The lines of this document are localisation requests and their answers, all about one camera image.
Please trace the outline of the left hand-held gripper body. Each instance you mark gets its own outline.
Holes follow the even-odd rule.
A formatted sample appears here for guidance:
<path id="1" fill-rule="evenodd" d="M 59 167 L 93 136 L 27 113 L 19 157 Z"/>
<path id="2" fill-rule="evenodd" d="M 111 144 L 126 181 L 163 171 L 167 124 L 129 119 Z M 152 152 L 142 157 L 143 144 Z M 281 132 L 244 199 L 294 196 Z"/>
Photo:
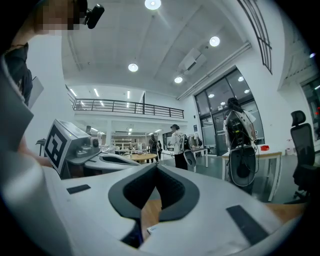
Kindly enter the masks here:
<path id="1" fill-rule="evenodd" d="M 44 153 L 60 176 L 69 176 L 68 164 L 80 166 L 101 152 L 97 138 L 71 122 L 55 119 L 48 133 Z"/>

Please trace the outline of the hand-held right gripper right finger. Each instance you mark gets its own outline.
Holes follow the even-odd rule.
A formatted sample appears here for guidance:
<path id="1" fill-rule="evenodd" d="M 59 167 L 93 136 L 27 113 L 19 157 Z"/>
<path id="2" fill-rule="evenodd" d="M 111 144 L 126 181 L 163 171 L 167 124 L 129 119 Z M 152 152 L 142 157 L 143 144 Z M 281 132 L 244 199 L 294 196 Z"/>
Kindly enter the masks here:
<path id="1" fill-rule="evenodd" d="M 283 222 L 263 202 L 210 176 L 165 166 L 199 189 L 196 206 L 184 218 L 161 222 L 139 247 L 152 256 L 268 256 L 294 230 L 300 217 Z M 242 234 L 227 209 L 241 206 L 267 232 L 255 245 Z"/>

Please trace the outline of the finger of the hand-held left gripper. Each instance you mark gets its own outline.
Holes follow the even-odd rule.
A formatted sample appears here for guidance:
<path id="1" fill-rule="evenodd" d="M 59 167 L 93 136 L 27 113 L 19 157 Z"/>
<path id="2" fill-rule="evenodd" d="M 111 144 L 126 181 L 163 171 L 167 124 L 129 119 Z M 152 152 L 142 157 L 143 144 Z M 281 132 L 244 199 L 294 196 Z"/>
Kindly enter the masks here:
<path id="1" fill-rule="evenodd" d="M 102 172 L 117 172 L 125 170 L 139 164 L 116 164 L 101 161 L 99 157 L 94 157 L 93 159 L 88 160 L 84 167 L 91 170 L 102 171 Z"/>
<path id="2" fill-rule="evenodd" d="M 114 163 L 114 164 L 121 164 L 121 165 L 138 165 L 139 163 L 124 157 L 122 155 L 113 154 L 113 153 L 100 153 L 99 159 L 106 163 Z"/>

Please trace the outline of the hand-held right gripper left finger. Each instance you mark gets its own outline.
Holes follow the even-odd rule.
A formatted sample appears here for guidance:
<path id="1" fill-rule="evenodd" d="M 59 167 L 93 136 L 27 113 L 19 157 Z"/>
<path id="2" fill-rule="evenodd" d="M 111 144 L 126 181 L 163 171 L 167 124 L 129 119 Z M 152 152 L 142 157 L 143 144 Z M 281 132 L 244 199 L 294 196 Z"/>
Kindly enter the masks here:
<path id="1" fill-rule="evenodd" d="M 85 256 L 156 256 L 158 238 L 143 239 L 142 211 L 155 188 L 155 164 L 144 164 L 98 176 L 64 180 L 70 194 L 80 241 Z"/>

